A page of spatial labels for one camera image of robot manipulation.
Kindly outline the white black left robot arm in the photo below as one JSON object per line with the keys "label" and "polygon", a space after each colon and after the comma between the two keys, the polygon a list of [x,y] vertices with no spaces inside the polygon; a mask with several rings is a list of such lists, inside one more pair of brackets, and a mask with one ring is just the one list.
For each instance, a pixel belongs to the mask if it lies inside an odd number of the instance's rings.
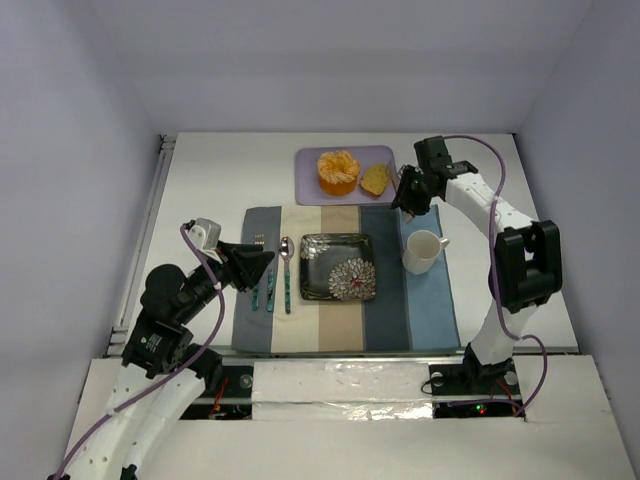
{"label": "white black left robot arm", "polygon": [[142,310],[124,347],[115,384],[99,420],[53,473],[55,479],[142,479],[160,446],[201,394],[224,380],[222,357],[188,329],[222,291],[253,289],[274,252],[255,244],[218,242],[195,253],[191,273],[163,264],[145,280]]}

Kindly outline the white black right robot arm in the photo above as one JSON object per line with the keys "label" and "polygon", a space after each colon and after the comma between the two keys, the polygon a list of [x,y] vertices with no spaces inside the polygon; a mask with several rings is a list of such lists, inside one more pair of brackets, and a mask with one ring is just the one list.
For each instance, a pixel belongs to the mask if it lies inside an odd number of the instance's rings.
{"label": "white black right robot arm", "polygon": [[490,187],[469,161],[456,161],[447,137],[432,136],[414,145],[417,163],[398,173],[392,208],[410,217],[425,215],[434,198],[461,212],[488,240],[491,305],[459,364],[446,366],[427,381],[436,395],[484,395],[512,363],[517,342],[536,309],[563,284],[561,236],[551,220],[520,212]]}

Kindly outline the silver metal tongs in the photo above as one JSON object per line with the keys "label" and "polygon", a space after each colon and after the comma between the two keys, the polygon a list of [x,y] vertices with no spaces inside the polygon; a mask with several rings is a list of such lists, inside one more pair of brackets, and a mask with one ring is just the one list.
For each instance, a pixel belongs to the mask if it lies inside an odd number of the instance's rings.
{"label": "silver metal tongs", "polygon": [[[390,178],[390,183],[393,187],[393,191],[395,194],[398,193],[398,188],[400,185],[400,180],[401,180],[401,174],[403,171],[403,166],[401,166],[400,168],[397,168],[395,165],[395,161],[391,160],[388,164],[387,164],[387,172]],[[414,219],[414,215],[411,213],[408,213],[404,210],[401,210],[400,216],[403,220],[404,223],[406,224],[410,224],[413,219]]]}

